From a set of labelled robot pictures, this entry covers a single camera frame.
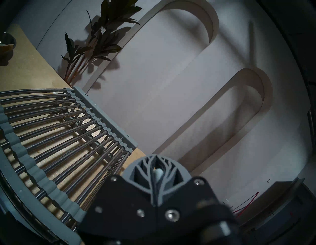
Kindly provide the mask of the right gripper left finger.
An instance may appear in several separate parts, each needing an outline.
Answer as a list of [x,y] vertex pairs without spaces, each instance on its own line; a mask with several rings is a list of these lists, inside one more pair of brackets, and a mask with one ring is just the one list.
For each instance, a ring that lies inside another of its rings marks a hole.
[[145,156],[105,181],[78,226],[85,245],[158,245],[156,162]]

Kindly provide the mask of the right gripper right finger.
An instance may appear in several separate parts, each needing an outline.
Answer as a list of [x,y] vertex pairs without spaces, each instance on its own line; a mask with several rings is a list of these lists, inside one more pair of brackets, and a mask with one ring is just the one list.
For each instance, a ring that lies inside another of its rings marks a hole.
[[155,238],[235,238],[235,217],[208,182],[178,162],[154,155]]

